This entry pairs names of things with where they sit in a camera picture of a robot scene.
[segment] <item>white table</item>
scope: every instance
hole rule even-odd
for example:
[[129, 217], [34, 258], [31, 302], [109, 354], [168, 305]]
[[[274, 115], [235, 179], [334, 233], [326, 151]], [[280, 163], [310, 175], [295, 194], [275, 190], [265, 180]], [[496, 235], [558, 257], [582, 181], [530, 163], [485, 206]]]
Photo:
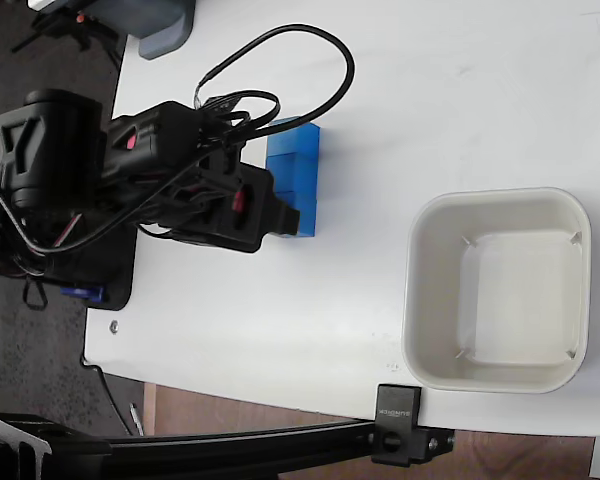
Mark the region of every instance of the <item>white table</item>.
[[[196, 15], [186, 45], [157, 60], [129, 40], [116, 116], [192, 104], [206, 71], [281, 24], [314, 24], [352, 49], [354, 85], [317, 122], [317, 235], [270, 236], [255, 255], [140, 236], [127, 307], [89, 311], [88, 360], [197, 392], [373, 418], [379, 383], [417, 385], [401, 330], [418, 210], [446, 192], [556, 186], [593, 226], [583, 367], [546, 395], [427, 390], [420, 422], [600, 435], [600, 1], [199, 0]], [[292, 116], [326, 99], [343, 71], [328, 44], [288, 34], [202, 94], [268, 90]], [[253, 142], [244, 160], [263, 165], [264, 148]]]

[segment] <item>square bowl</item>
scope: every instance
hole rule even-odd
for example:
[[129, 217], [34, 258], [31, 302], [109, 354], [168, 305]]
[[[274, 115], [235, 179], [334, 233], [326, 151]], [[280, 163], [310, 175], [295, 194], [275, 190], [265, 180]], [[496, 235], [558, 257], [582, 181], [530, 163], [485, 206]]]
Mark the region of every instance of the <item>square bowl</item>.
[[403, 352], [423, 385], [546, 393], [584, 360], [591, 226], [556, 188], [443, 195], [411, 228]]

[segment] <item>wooden floor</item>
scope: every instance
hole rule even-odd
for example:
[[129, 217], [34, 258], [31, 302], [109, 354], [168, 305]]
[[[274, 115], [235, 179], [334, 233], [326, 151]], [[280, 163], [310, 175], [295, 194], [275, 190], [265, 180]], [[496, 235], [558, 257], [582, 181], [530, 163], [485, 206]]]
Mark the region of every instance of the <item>wooden floor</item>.
[[[311, 425], [339, 420], [314, 413], [265, 407], [148, 385], [147, 434], [219, 433]], [[293, 480], [370, 479], [585, 479], [592, 438], [537, 437], [458, 432], [453, 453], [432, 463], [400, 469], [367, 458], [281, 476]]]

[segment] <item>blue cube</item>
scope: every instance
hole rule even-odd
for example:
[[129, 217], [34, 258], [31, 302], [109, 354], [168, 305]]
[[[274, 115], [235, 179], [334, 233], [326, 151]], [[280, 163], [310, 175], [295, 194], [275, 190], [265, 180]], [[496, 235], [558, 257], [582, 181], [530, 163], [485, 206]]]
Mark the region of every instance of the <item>blue cube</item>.
[[320, 128], [312, 123], [271, 135], [267, 141], [266, 168], [274, 178], [273, 190], [300, 211], [299, 237], [316, 233], [319, 150]]

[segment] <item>red light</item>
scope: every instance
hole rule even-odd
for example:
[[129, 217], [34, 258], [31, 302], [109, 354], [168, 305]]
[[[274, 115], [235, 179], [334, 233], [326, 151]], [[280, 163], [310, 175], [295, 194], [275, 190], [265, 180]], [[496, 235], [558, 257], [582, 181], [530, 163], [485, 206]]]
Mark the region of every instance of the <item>red light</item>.
[[133, 150], [136, 146], [136, 140], [138, 140], [138, 135], [134, 132], [134, 134], [127, 139], [127, 150]]
[[244, 191], [240, 190], [238, 193], [236, 193], [236, 196], [233, 197], [233, 205], [231, 206], [231, 209], [234, 212], [242, 213], [244, 211], [244, 203]]

